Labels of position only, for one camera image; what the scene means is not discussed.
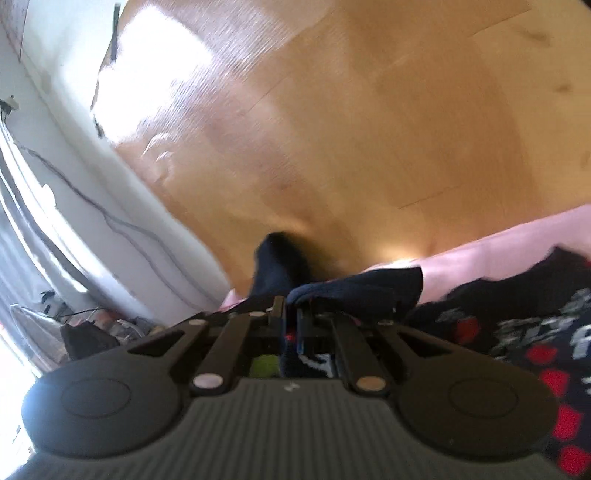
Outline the navy reindeer knit sweater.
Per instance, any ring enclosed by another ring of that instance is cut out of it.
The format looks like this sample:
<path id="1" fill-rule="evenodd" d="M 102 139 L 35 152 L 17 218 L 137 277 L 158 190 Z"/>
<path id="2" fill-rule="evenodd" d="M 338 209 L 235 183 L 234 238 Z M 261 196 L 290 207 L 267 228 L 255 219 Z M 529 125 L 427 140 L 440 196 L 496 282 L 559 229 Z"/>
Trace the navy reindeer knit sweater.
<path id="1" fill-rule="evenodd" d="M 291 291 L 287 303 L 356 319 L 394 319 L 536 375 L 559 403 L 547 456 L 566 475 L 590 476 L 590 262 L 554 248 L 523 273 L 461 285 L 409 313 L 388 299 L 394 272 L 375 270 Z"/>

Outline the pink patterned bed sheet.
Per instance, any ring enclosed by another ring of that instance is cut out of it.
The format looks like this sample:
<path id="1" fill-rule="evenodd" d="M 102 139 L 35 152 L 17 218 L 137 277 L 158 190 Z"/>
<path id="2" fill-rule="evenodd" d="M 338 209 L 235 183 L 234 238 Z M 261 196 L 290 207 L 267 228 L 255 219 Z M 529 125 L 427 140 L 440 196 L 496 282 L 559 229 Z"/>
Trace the pink patterned bed sheet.
<path id="1" fill-rule="evenodd" d="M 419 266 L 424 277 L 419 302 L 437 301 L 454 288 L 480 278 L 501 280 L 517 275 L 546 258 L 555 247 L 589 257 L 590 220 L 591 206 L 585 204 L 431 257 L 400 259 L 370 268 L 404 269 Z"/>

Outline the green navy white sweater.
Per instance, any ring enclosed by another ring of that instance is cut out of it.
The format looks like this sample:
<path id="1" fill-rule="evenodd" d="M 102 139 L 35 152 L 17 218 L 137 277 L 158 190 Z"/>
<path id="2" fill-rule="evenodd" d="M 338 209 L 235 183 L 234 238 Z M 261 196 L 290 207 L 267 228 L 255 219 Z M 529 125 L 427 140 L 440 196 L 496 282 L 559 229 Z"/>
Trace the green navy white sweater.
<path id="1" fill-rule="evenodd" d="M 283 378 L 322 379 L 325 371 L 308 358 L 301 359 L 294 336 L 297 334 L 297 313 L 288 302 L 297 287 L 311 283 L 314 277 L 304 255 L 283 232 L 270 233 L 256 249 L 256 275 L 245 300 L 249 309 L 273 306 L 276 297 L 283 297 L 280 333 L 283 352 L 280 354 L 280 376 Z"/>

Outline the wooden headboard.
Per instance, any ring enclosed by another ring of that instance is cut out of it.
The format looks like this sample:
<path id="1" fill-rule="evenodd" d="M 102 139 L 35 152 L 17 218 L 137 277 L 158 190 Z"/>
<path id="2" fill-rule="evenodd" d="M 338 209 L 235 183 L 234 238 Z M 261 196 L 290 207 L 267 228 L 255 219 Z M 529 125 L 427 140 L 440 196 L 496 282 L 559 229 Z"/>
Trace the wooden headboard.
<path id="1" fill-rule="evenodd" d="M 352 274 L 589 202 L 590 10 L 131 1 L 93 113 L 232 287 L 276 231 Z"/>

